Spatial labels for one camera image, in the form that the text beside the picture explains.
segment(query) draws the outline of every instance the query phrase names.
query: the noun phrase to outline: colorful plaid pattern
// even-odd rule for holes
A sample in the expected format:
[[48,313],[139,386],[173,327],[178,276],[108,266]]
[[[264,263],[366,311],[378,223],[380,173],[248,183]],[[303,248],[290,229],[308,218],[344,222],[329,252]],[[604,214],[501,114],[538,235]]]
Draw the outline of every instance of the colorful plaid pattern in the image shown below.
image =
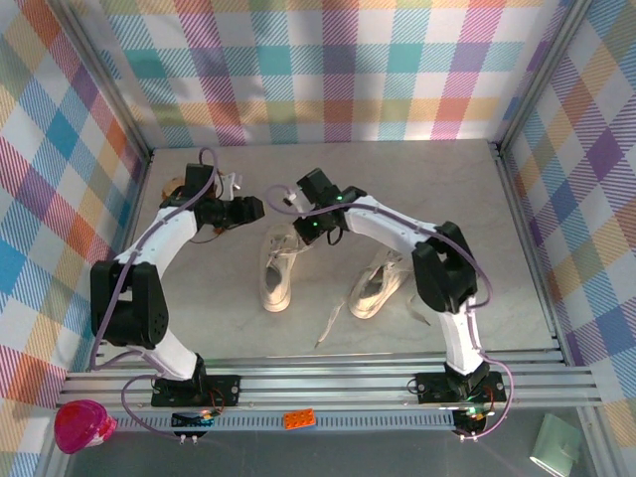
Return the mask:
[[561,22],[565,18],[565,14],[567,13],[567,9],[574,2],[574,0],[558,0],[558,6],[553,14],[553,17],[548,24],[548,27],[544,31],[543,36],[541,37],[541,41],[535,50],[535,53],[532,56],[532,59],[528,63],[526,67],[526,71],[524,75],[517,85],[517,89],[515,90],[515,94],[508,104],[508,108],[506,109],[506,113],[504,114],[504,119],[499,125],[499,129],[497,130],[497,134],[494,137],[494,142],[501,142],[504,138],[504,134],[508,131],[510,124],[512,123],[515,114],[519,110],[521,105],[521,101],[530,89],[530,85],[532,84],[535,76],[537,75],[537,71],[541,67],[550,50],[550,46],[553,43],[555,36],[558,33],[558,27]]
[[0,477],[33,475],[85,362],[88,273],[121,246],[140,167],[45,0],[3,0]]
[[544,0],[80,0],[146,139],[493,136]]
[[511,163],[574,360],[636,475],[636,1],[588,17]]

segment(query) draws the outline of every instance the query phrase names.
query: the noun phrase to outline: white robotic arm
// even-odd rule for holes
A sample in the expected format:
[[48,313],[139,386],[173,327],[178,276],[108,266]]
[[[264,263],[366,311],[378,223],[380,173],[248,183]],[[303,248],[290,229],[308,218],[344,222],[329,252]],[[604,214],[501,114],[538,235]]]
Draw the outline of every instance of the white robotic arm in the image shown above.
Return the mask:
[[320,169],[297,184],[298,189],[288,191],[284,202],[301,217],[294,227],[306,243],[340,228],[412,257],[418,294],[441,322],[449,381],[461,398],[467,398],[488,374],[488,364],[482,358],[472,319],[476,271],[465,259],[472,254],[459,228],[452,223],[437,226],[412,219],[356,187],[340,191]]
[[[161,287],[161,277],[181,247],[203,225],[229,230],[254,222],[264,215],[262,202],[255,197],[235,197],[240,176],[232,173],[221,176],[221,192],[217,197],[197,193],[213,173],[211,166],[189,164],[185,185],[178,188],[161,205],[157,217],[128,250],[114,260],[99,261],[90,271],[91,324],[97,330],[106,316],[115,283],[121,276],[124,286],[117,297],[114,311],[108,317],[103,338],[114,346],[137,351],[157,371],[168,395],[163,403],[175,398],[183,405],[205,403],[208,398],[206,371],[203,360],[186,348],[168,327],[168,307]],[[125,266],[130,269],[124,273]]]
[[[421,232],[418,232],[412,228],[405,227],[386,215],[374,214],[364,209],[352,208],[345,213],[349,231],[375,239],[405,256],[410,256],[418,243],[430,239],[430,236],[425,231],[433,231],[437,227],[435,224],[420,222],[393,211],[383,206],[372,196],[361,197],[354,204],[368,205],[376,209],[382,208],[421,227]],[[461,375],[473,373],[483,363],[479,351],[473,346],[468,328],[470,323],[468,322],[467,306],[474,304],[474,302],[475,298],[471,296],[461,304],[457,313],[437,313],[446,342],[446,364]],[[473,331],[474,339],[479,344],[477,330]]]

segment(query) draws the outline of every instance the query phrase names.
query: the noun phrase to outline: gray floor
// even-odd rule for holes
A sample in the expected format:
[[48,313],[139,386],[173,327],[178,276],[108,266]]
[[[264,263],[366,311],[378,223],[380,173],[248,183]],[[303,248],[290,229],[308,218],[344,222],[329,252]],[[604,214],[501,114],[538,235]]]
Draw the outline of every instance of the gray floor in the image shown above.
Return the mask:
[[[558,417],[580,427],[573,410]],[[72,457],[67,477],[201,476],[434,476],[546,477],[530,455],[545,413],[514,410],[477,443],[449,431],[367,433],[226,432],[193,445],[149,433],[115,433]],[[570,477],[595,476],[585,444]]]
[[[224,172],[243,174],[242,193],[263,196],[271,184],[293,185],[321,167],[341,188],[356,185],[402,213],[464,231],[495,287],[491,306],[478,314],[487,349],[552,345],[519,244],[499,176],[485,141],[352,143],[253,146],[220,149]],[[142,204],[138,237],[154,219],[160,191],[181,176],[197,150],[159,150]],[[258,257],[266,229],[292,219],[267,210],[266,217],[207,244],[185,245],[163,278],[170,327],[205,358],[307,354],[443,351],[436,317],[419,302],[431,326],[406,309],[411,281],[371,320],[346,307],[327,340],[316,339],[358,272],[379,245],[352,234],[334,247],[321,239],[296,260],[292,301],[278,314],[266,312],[258,296]],[[202,230],[198,239],[211,237]],[[106,351],[106,356],[114,353]]]

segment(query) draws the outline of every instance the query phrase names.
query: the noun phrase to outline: orange lego brick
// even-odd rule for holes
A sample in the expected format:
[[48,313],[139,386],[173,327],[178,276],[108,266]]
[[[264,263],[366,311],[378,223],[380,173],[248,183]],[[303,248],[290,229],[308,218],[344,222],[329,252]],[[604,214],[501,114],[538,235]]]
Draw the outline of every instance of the orange lego brick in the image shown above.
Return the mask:
[[316,416],[314,409],[295,410],[288,412],[283,416],[285,430],[299,429],[300,427],[308,427],[316,425]]

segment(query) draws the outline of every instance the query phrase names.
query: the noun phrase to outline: white sneaker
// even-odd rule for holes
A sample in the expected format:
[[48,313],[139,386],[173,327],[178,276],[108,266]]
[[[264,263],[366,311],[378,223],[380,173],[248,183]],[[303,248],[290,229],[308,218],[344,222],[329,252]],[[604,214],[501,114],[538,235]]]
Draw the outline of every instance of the white sneaker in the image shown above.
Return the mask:
[[374,316],[385,302],[411,276],[410,257],[390,248],[378,252],[371,264],[362,271],[360,279],[349,295],[349,309],[358,318]]
[[267,311],[282,311],[291,301],[291,267],[304,251],[292,224],[279,224],[267,231],[260,250],[260,299]]

